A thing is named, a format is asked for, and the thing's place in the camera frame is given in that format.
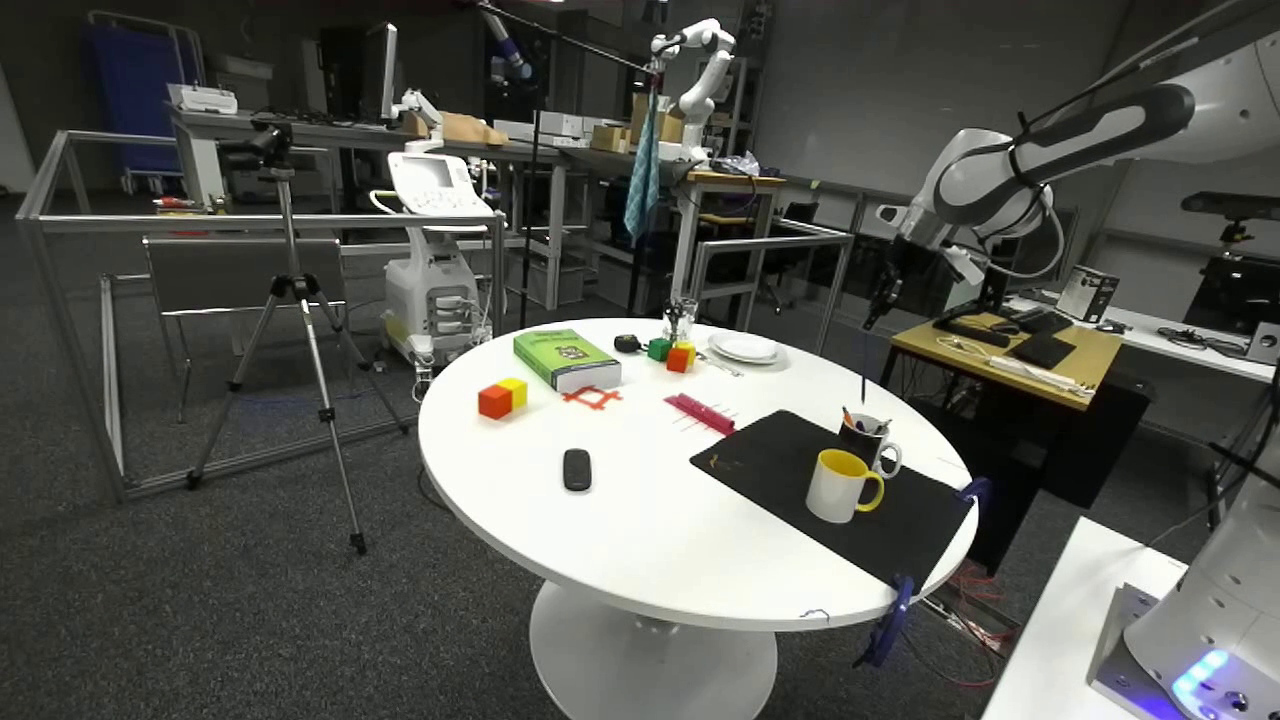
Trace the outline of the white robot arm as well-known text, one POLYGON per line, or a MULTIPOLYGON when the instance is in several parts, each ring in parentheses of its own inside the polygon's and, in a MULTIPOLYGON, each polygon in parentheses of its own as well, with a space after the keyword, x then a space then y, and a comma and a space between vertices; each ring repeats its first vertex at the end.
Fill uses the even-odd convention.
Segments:
POLYGON ((893 248, 874 283, 867 318, 897 306, 913 251, 946 255, 963 283, 1010 274, 992 248, 1024 240, 1058 215, 1053 185, 1060 175, 1173 138, 1191 114, 1188 88, 1155 82, 1045 126, 1024 123, 1018 134, 961 126, 910 203, 881 203, 893 248))

